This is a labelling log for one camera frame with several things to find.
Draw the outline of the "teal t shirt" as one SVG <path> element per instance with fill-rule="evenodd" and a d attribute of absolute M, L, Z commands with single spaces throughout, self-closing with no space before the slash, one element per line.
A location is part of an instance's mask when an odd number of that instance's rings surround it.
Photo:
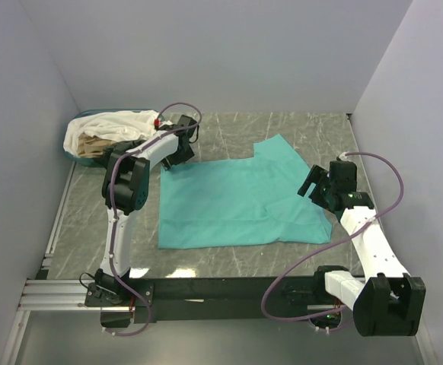
<path fill-rule="evenodd" d="M 250 158 L 162 171 L 158 248 L 328 243 L 332 224 L 298 195 L 309 171 L 281 135 L 254 144 Z"/>

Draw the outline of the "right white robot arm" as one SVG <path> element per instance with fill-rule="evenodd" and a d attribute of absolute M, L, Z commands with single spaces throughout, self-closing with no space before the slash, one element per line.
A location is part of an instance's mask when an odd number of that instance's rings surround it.
<path fill-rule="evenodd" d="M 312 284 L 314 299 L 329 303 L 338 298 L 351 309 L 362 336 L 414 336 L 425 300 L 424 281 L 411 276 L 390 247 L 370 195 L 357 190 L 357 166 L 344 160 L 331 161 L 328 169 L 314 165 L 298 194 L 336 216 L 365 277 L 360 281 L 343 269 L 326 271 Z"/>

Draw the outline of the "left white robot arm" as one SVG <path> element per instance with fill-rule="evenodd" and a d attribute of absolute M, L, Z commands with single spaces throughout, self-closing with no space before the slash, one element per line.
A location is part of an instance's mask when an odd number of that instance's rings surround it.
<path fill-rule="evenodd" d="M 102 196 L 107 206 L 107 240 L 96 285 L 112 305 L 124 304 L 130 295 L 130 245 L 136 216 L 148 199 L 150 172 L 166 170 L 194 156 L 190 139 L 198 134 L 199 122 L 182 115 L 171 125 L 156 119 L 155 133 L 146 140 L 122 142 L 107 161 Z"/>

